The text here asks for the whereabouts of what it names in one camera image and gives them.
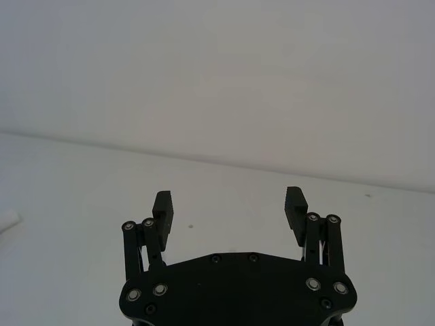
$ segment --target small white object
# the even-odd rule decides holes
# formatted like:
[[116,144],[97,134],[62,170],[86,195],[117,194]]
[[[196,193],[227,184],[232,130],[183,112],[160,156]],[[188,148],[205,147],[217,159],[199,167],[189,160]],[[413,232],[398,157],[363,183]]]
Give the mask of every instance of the small white object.
[[0,233],[20,223],[20,215],[13,209],[0,214]]

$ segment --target metal screw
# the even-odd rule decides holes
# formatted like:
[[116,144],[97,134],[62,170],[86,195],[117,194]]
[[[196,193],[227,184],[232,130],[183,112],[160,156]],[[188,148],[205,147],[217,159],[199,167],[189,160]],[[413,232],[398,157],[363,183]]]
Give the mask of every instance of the metal screw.
[[141,291],[138,289],[133,289],[127,294],[127,300],[130,302],[136,301],[141,296]]
[[218,263],[220,261],[220,256],[219,255],[211,256],[211,261],[215,264]]
[[252,253],[251,255],[249,255],[249,260],[253,263],[256,263],[258,261],[258,256],[255,253]]
[[152,290],[152,293],[154,295],[157,295],[158,297],[160,297],[161,295],[164,295],[166,293],[166,291],[168,291],[167,285],[160,283],[154,287],[154,290]]
[[133,223],[127,223],[124,225],[124,230],[131,230],[133,229],[133,226],[135,226]]
[[305,284],[312,291],[320,290],[320,282],[318,280],[316,280],[315,278],[312,278],[312,277],[308,278],[307,281],[305,282]]
[[329,222],[331,223],[338,223],[338,217],[335,216],[329,216]]
[[152,219],[146,219],[145,220],[145,226],[151,226],[154,224],[154,221]]
[[145,313],[146,314],[154,314],[156,312],[157,308],[154,304],[149,304],[145,307]]
[[324,298],[324,299],[320,300],[320,304],[325,309],[331,309],[332,308],[332,302],[329,299]]
[[334,290],[340,294],[347,294],[349,292],[347,286],[344,285],[342,282],[334,283]]

